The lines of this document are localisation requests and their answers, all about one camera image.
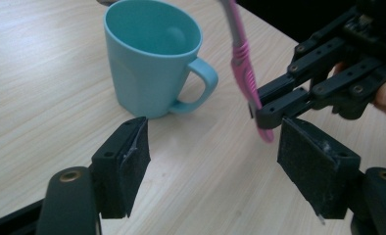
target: black plastic part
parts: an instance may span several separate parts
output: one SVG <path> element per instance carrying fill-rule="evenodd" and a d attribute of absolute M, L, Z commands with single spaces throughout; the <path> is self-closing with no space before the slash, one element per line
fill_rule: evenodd
<path fill-rule="evenodd" d="M 386 82 L 386 13 L 374 9 L 386 9 L 386 0 L 357 4 L 297 45 L 287 72 L 258 89 L 263 107 L 254 118 L 259 128 L 275 128 L 284 117 L 327 106 L 342 118 L 362 116 Z M 346 69 L 328 77 L 339 63 Z M 289 95 L 307 81 L 307 98 Z"/>
<path fill-rule="evenodd" d="M 356 153 L 309 122 L 285 118 L 278 163 L 317 215 L 345 217 L 346 191 L 357 178 L 361 163 Z"/>
<path fill-rule="evenodd" d="M 64 169 L 50 179 L 36 234 L 101 234 L 88 168 Z"/>
<path fill-rule="evenodd" d="M 373 220 L 369 219 L 368 221 L 362 221 L 355 214 L 353 215 L 350 229 L 352 235 L 379 235 Z"/>
<path fill-rule="evenodd" d="M 43 200 L 0 218 L 0 235 L 33 235 L 40 217 Z"/>
<path fill-rule="evenodd" d="M 92 157 L 96 203 L 103 218 L 130 216 L 150 162 L 148 120 L 122 124 Z"/>
<path fill-rule="evenodd" d="M 386 168 L 369 168 L 362 189 L 377 231 L 386 235 Z"/>

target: robotic arm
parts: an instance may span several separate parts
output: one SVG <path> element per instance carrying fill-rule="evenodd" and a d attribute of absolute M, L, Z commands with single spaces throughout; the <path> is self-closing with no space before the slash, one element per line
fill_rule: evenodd
<path fill-rule="evenodd" d="M 346 69 L 328 77 L 337 64 Z M 350 209 L 354 235 L 386 235 L 386 168 L 360 172 L 360 156 L 296 117 L 332 106 L 342 118 L 360 118 L 385 82 L 386 0 L 358 0 L 297 45 L 287 72 L 258 89 L 262 107 L 250 105 L 259 129 L 282 124 L 277 161 L 314 212 L 342 219 Z"/>

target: pink toothbrush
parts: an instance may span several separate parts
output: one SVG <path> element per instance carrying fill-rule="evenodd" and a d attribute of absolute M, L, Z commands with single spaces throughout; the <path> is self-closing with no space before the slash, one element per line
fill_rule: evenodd
<path fill-rule="evenodd" d="M 233 57 L 231 61 L 233 74 L 239 88 L 249 102 L 253 116 L 255 116 L 255 111 L 261 109 L 263 105 L 261 104 L 260 97 L 257 92 L 254 71 L 249 59 L 249 46 L 245 36 L 245 30 L 239 16 L 236 1 L 220 0 L 220 2 L 226 12 L 233 38 Z M 257 129 L 260 136 L 267 143 L 273 141 L 273 132 L 271 129 L 260 129 L 258 126 Z"/>

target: table surface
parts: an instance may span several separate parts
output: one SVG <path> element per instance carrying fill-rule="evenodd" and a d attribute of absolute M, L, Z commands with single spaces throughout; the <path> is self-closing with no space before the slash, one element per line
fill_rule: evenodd
<path fill-rule="evenodd" d="M 201 25 L 199 56 L 219 75 L 211 98 L 188 115 L 149 120 L 151 162 L 130 218 L 102 220 L 104 234 L 350 234 L 345 220 L 315 216 L 250 119 L 229 63 L 231 39 L 218 1 L 169 0 Z M 56 172 L 89 166 L 133 118 L 115 97 L 95 0 L 0 0 L 0 217 L 42 199 Z M 259 86 L 279 77 L 296 42 L 240 8 Z M 189 76 L 180 99 L 203 84 Z M 348 121 L 330 109 L 301 116 L 386 167 L 386 116 L 372 106 Z"/>

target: light blue mug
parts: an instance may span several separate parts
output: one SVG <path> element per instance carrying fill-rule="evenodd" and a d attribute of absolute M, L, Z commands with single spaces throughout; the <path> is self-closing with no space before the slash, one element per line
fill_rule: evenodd
<path fill-rule="evenodd" d="M 199 25 L 184 11 L 156 0 L 121 0 L 104 17 L 111 74 L 119 103 L 136 117 L 189 113 L 217 87 L 217 73 L 197 57 Z M 192 103 L 179 101 L 190 72 L 205 89 Z"/>

